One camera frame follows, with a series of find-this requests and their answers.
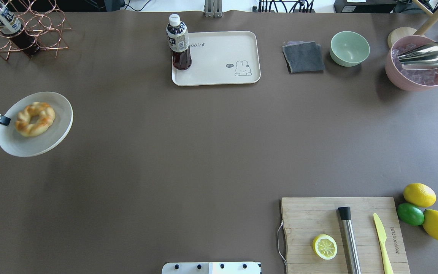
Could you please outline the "glazed twisted donut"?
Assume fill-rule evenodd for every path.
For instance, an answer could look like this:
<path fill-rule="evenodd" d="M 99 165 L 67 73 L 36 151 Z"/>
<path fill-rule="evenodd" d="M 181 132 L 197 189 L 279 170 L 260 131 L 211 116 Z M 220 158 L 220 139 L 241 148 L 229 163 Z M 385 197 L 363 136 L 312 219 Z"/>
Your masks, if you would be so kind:
<path fill-rule="evenodd" d="M 17 113 L 16 130 L 24 137 L 36 137 L 46 132 L 56 118 L 54 108 L 46 102 L 34 102 Z"/>

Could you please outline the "grey-white plate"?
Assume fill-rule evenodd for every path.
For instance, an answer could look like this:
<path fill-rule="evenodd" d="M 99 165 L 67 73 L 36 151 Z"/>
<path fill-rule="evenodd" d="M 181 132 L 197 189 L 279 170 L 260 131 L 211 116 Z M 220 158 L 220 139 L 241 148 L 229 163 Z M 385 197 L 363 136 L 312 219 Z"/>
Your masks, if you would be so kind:
<path fill-rule="evenodd" d="M 50 104 L 56 118 L 42 135 L 23 137 L 14 126 L 17 113 L 35 101 Z M 0 147 L 13 156 L 32 157 L 44 154 L 62 142 L 73 123 L 73 108 L 68 99 L 57 92 L 37 92 L 15 103 L 5 116 L 10 118 L 11 122 L 8 126 L 0 125 Z"/>

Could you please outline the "tea bottle on tray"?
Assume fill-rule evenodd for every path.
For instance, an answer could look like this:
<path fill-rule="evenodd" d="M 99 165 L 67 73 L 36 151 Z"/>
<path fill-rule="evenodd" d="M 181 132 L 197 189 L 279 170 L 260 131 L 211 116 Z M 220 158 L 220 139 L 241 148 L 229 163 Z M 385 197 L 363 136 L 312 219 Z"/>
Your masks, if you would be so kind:
<path fill-rule="evenodd" d="M 188 27 L 178 14 L 169 16 L 166 34 L 172 52 L 172 65 L 178 70 L 187 70 L 192 65 L 189 33 Z"/>

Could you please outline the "cream rabbit tray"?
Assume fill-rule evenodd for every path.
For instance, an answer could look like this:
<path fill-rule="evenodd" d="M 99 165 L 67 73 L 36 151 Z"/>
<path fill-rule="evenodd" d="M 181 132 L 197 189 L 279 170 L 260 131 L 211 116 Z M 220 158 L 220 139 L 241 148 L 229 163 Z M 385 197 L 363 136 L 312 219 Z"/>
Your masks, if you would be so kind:
<path fill-rule="evenodd" d="M 261 77 L 257 37 L 250 31 L 189 34 L 192 65 L 171 68 L 178 86 L 252 84 Z"/>

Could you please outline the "tea bottle in rack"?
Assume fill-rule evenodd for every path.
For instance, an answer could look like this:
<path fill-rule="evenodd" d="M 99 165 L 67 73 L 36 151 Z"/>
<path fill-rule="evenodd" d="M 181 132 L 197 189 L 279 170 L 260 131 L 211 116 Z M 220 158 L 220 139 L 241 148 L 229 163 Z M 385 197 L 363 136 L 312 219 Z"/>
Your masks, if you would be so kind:
<path fill-rule="evenodd" d="M 0 0 L 0 33 L 28 56 L 40 51 L 37 39 L 30 36 L 22 21 Z"/>

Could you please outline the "grey folded cloth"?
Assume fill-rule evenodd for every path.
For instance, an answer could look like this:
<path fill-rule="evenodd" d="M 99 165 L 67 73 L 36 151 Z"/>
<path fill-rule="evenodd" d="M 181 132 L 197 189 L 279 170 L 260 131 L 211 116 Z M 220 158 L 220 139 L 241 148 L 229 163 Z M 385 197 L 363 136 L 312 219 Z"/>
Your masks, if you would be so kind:
<path fill-rule="evenodd" d="M 289 73 L 323 71 L 321 45 L 315 41 L 289 41 L 282 46 Z"/>

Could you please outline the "wooden cutting board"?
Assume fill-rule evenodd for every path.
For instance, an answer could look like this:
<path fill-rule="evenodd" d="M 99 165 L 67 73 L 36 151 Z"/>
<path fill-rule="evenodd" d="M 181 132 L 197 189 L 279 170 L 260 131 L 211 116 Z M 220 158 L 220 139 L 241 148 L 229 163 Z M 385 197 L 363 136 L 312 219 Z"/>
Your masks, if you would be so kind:
<path fill-rule="evenodd" d="M 349 274 L 351 268 L 344 252 L 345 241 L 339 207 L 351 208 L 355 243 L 363 274 L 383 274 L 382 253 L 373 214 L 386 231 L 385 247 L 395 274 L 410 273 L 403 235 L 393 197 L 320 197 L 281 198 L 288 274 Z M 321 259 L 313 251 L 315 236 L 327 234 L 338 245 L 331 260 Z"/>

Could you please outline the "half lemon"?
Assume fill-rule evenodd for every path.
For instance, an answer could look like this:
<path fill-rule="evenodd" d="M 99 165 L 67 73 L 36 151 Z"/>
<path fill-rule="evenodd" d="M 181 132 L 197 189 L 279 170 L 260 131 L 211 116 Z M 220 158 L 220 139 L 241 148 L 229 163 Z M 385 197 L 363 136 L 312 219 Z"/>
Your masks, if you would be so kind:
<path fill-rule="evenodd" d="M 323 260 L 331 260 L 337 255 L 337 243 L 327 234 L 315 236 L 312 242 L 314 253 Z"/>

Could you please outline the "mint green bowl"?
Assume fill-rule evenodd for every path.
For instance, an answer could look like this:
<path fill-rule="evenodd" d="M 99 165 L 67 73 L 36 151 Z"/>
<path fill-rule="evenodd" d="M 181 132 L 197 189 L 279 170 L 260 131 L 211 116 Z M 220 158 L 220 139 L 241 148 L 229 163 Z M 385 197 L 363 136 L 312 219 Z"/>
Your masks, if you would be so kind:
<path fill-rule="evenodd" d="M 336 33 L 330 42 L 330 56 L 336 64 L 353 67 L 361 64 L 370 55 L 368 41 L 359 33 L 342 31 Z"/>

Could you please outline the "yellow plastic knife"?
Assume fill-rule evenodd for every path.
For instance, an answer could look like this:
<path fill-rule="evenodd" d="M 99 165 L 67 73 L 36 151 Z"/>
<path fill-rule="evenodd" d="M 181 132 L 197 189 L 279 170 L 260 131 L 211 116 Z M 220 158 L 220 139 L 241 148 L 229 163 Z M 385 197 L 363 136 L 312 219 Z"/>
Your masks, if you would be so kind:
<path fill-rule="evenodd" d="M 384 273 L 385 274 L 394 274 L 394 271 L 392 269 L 392 265 L 391 265 L 391 262 L 390 262 L 390 259 L 388 256 L 388 252 L 386 249 L 386 245 L 385 245 L 386 240 L 387 240 L 386 231 L 384 229 L 384 226 L 382 224 L 381 219 L 379 218 L 379 215 L 377 215 L 376 213 L 373 213 L 373 220 L 374 220 L 376 233 L 377 233 L 377 237 L 378 237 L 378 241 L 379 241 L 379 248 L 381 251 Z"/>

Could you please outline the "pink ice bowl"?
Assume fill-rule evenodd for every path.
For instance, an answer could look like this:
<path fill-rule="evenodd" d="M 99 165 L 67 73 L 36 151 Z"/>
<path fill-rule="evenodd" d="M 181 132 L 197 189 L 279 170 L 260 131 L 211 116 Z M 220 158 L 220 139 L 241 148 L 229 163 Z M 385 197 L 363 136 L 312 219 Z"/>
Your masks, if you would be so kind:
<path fill-rule="evenodd" d="M 385 72 L 394 85 L 406 91 L 425 91 L 438 86 L 438 68 L 407 70 L 400 65 L 397 55 L 427 45 L 434 40 L 424 36 L 400 38 L 391 46 L 386 57 Z"/>

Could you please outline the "lime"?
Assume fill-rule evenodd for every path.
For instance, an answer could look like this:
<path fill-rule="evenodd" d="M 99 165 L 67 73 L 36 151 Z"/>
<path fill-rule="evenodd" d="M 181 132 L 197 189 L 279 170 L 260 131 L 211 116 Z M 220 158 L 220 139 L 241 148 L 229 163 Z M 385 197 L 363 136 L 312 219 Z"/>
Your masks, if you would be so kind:
<path fill-rule="evenodd" d="M 420 226 L 425 220 L 422 210 L 408 202 L 397 206 L 397 215 L 400 220 L 411 226 Z"/>

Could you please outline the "yellow lemon far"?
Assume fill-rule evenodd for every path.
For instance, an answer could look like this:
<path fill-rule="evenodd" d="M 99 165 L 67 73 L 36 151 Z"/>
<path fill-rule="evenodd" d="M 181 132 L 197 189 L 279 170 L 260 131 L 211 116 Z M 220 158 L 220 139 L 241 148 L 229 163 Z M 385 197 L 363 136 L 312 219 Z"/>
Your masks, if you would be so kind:
<path fill-rule="evenodd" d="M 418 207 L 430 207 L 436 203 L 436 193 L 422 183 L 408 184 L 403 190 L 403 197 L 408 203 Z"/>

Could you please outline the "wooden mug tree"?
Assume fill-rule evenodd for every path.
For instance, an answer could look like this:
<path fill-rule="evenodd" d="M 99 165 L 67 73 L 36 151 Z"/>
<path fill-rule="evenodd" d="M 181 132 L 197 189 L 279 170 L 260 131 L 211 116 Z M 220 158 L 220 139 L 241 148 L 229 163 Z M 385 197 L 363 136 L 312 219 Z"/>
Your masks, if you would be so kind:
<path fill-rule="evenodd" d="M 410 27 L 400 27 L 391 31 L 391 33 L 387 37 L 387 45 L 389 48 L 398 41 L 399 39 L 406 36 L 423 36 L 437 21 L 438 21 L 438 9 L 434 12 L 430 11 L 426 8 L 419 0 L 414 0 L 415 3 L 425 14 L 428 15 L 428 20 L 420 26 L 418 29 L 410 28 Z"/>

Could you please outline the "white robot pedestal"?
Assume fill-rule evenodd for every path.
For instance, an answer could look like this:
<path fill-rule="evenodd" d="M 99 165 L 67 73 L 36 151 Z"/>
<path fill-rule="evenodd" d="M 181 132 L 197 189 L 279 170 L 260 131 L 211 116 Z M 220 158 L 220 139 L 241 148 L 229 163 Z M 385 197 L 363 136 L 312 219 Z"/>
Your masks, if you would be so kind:
<path fill-rule="evenodd" d="M 261 274 L 260 262 L 169 262 L 162 267 L 162 274 Z"/>

